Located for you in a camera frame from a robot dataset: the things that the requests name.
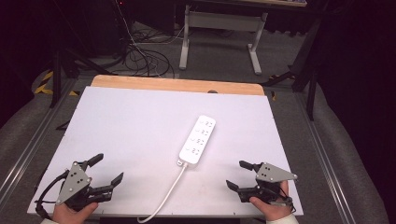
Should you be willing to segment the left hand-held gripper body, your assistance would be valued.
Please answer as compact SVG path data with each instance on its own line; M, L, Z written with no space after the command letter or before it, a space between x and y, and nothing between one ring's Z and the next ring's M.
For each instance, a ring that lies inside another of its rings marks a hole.
M65 204L69 208L80 211L90 203L108 202L112 198L113 188L104 186L92 188L92 178L86 174L90 164L87 161L74 162L68 171L65 181L56 200L56 204Z

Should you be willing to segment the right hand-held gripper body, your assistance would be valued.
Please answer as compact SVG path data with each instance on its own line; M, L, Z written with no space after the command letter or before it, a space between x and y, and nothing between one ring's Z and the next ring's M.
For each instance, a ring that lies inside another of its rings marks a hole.
M242 203L248 203L251 197L257 197L268 204L292 204L292 198L287 196L280 187L283 181L295 180L297 175L274 166L268 162L260 163L261 169L256 172L257 185L254 192L237 192Z

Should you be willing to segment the person's left hand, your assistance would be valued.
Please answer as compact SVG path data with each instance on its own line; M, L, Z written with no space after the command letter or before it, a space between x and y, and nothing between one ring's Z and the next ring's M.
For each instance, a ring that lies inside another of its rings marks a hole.
M98 208L98 203L90 203L80 211L69 208L66 204L54 207L52 220L58 224L84 224L84 221Z

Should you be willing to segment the person's right hand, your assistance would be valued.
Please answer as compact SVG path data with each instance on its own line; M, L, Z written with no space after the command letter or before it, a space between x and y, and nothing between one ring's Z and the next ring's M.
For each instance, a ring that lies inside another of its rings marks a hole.
M290 214L291 208L289 206L271 205L263 202L257 197L251 197L249 202L252 203L259 211L261 211L265 217L266 222L270 220L276 220L282 217L286 217Z

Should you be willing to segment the white table board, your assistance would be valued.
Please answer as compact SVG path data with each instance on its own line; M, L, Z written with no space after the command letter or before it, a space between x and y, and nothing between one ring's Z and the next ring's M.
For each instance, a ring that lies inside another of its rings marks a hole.
M201 115L216 121L214 132L199 162L182 169L178 154ZM87 171L93 185L123 179L98 216L256 217L226 186L255 186L239 161L290 167L265 96L88 87L36 192L47 211L60 190L52 180L99 153Z

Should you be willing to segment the white power strip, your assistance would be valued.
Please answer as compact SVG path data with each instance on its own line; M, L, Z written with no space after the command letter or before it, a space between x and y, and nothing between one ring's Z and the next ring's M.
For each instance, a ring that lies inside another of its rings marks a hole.
M178 165L196 165L199 162L215 126L216 121L208 116L202 115L196 120L179 152Z

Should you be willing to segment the yellow black floor tape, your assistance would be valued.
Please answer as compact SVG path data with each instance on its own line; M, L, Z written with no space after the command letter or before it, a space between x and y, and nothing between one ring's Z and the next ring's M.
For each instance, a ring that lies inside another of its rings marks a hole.
M40 83L38 84L38 87L35 89L35 94L43 93L43 94L52 95L53 89L48 89L48 85L52 77L53 77L53 72L48 71L48 73L42 77Z

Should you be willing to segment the black metal stand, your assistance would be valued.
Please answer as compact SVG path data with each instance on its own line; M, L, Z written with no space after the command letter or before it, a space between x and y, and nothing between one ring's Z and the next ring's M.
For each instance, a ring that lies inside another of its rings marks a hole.
M270 78L263 82L262 86L270 87L280 83L287 78L295 77L291 88L294 92L302 92L308 87L308 96L305 106L307 116L313 120L313 110L317 86L317 66L318 66L318 42L317 34L322 22L322 18L317 17L312 24L304 43L302 44L290 70L278 77Z
M62 97L62 72L65 72L68 78L77 78L79 76L77 62L83 63L88 68L96 71L99 75L110 75L103 66L89 60L78 54L72 49L56 49L53 53L53 81L52 81L52 99L50 108L54 108Z

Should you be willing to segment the wooden table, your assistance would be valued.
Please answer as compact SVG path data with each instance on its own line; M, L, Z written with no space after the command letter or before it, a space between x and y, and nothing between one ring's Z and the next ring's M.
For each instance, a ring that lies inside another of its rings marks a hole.
M136 90L191 92L215 91L217 93L227 94L264 95L264 89L259 84L157 77L98 75L93 79L92 86Z

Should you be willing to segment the aluminium floor rail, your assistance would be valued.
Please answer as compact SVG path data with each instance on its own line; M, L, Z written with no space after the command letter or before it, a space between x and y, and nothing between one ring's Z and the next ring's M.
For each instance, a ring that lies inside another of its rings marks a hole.
M307 124L308 130L314 142L314 150L316 151L318 162L320 164L322 173L325 176L327 185L330 189L332 198L337 207L340 218L342 219L343 224L356 224L356 220L350 210L349 204L347 202L347 198L345 193L343 192L340 181L332 167L332 163L329 159L329 156L326 152L326 148L323 146L321 138L318 134L318 129L315 125L315 122L312 121L305 110L305 102L304 97L301 93L295 93L294 98L302 114L304 116L304 121Z
M45 131L76 82L75 79L64 82L61 99L53 108L50 108L51 95L36 94L0 129L0 204L7 202L18 185L39 141L44 138Z

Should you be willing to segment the white metal table frame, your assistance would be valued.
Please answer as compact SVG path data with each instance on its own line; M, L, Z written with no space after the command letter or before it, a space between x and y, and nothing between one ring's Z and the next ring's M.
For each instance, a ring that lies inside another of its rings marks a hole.
M255 37L252 43L247 44L247 52L251 60L254 74L260 76L262 69L257 56L257 47L260 42L264 25L270 10L300 9L305 8L306 0L195 0L195 4L208 3L223 6L237 5L240 7L252 7L258 9L258 16L242 15L241 13L218 13L201 12L191 8L191 3L187 3L184 10L184 36L181 47L179 68L187 68L189 55L189 32L190 28L223 29L231 31L254 32Z

